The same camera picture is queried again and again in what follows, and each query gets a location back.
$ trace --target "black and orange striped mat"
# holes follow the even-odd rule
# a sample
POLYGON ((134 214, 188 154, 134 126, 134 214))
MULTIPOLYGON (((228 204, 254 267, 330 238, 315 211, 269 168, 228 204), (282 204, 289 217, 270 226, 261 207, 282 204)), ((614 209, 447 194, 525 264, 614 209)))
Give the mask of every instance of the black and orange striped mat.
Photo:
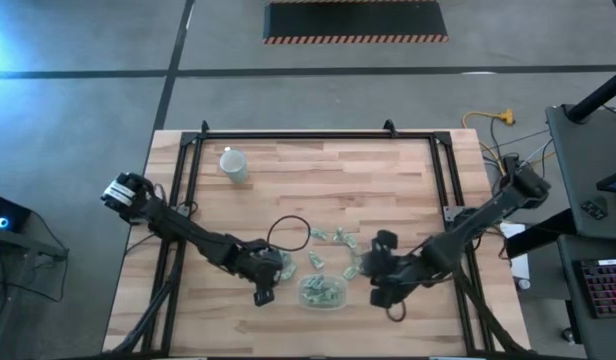
POLYGON ((434 0, 274 0, 264 43, 431 43, 448 33, 434 0))

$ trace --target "butcher block tabletop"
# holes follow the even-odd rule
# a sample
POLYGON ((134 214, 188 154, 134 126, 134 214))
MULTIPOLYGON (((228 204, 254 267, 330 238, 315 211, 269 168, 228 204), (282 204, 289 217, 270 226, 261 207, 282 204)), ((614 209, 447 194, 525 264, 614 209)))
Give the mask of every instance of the butcher block tabletop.
MULTIPOLYGON (((477 135, 470 129, 449 131, 466 204, 479 206, 490 198, 490 185, 477 135)), ((157 131, 148 157, 145 176, 162 184, 167 196, 181 133, 157 131)), ((446 189, 453 199, 442 147, 440 151, 446 189)), ((180 201, 192 158, 188 155, 180 201)), ((292 254, 297 271, 275 288, 274 302, 263 307, 253 304, 254 284, 210 265, 188 244, 171 356, 465 354, 452 282, 418 287, 405 301, 407 314, 401 323, 390 321, 383 309, 370 305, 369 279, 360 275, 348 283, 347 303, 342 309, 305 309, 297 298, 297 282, 316 272, 308 258, 310 250, 324 260, 325 275, 341 276, 350 266, 348 248, 331 239, 338 227, 352 234, 362 250, 368 249, 378 230, 392 231, 399 236, 402 253, 443 231, 427 140, 205 140, 194 200, 199 209, 192 220, 209 231, 230 233, 246 241, 265 238, 273 222, 292 214, 328 232, 329 239, 311 239, 305 249, 292 254), (248 159, 250 175, 245 184, 233 185, 219 168, 219 157, 227 146, 241 150, 248 159)), ((133 227, 128 247, 148 234, 146 227, 133 227)), ((305 238, 305 225, 287 220, 275 228, 270 241, 292 248, 305 238)), ((118 345, 145 311, 159 243, 158 238, 151 238, 126 255, 104 350, 118 345)), ((501 247, 500 238, 486 235, 477 251, 486 300, 504 328, 528 347, 509 265, 497 257, 501 247)), ((165 308, 164 304, 157 321, 156 348, 161 342, 165 308)), ((471 304, 470 310, 480 347, 471 304)), ((398 316, 401 309, 392 311, 398 316)))

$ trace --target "concrete floor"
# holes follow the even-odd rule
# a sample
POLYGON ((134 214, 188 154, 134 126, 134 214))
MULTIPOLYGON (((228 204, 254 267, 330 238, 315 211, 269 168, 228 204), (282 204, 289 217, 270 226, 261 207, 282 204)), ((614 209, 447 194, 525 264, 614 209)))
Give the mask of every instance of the concrete floor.
MULTIPOLYGON (((440 0, 448 45, 305 47, 261 45, 264 3, 197 0, 180 68, 616 64, 609 0, 440 0)), ((165 70, 183 8, 184 0, 0 1, 0 71, 165 70)), ((164 127, 378 128, 390 118, 400 128, 456 128, 465 112, 512 108, 517 124, 496 127, 505 142, 547 128, 547 106, 577 102, 610 76, 186 78, 175 83, 164 127)), ((163 87, 164 78, 0 80, 0 195, 38 211, 71 249, 65 299, 18 294, 0 359, 101 349, 128 226, 99 195, 119 172, 142 171, 163 87)), ((470 124, 491 142, 489 120, 470 124)), ((505 152, 529 155, 547 139, 505 152)), ((549 200, 515 219, 536 222, 567 207, 556 160, 546 168, 549 200)), ((57 291, 60 270, 36 284, 57 291)), ((559 338, 561 303, 522 298, 522 308, 534 349, 584 354, 559 338)))

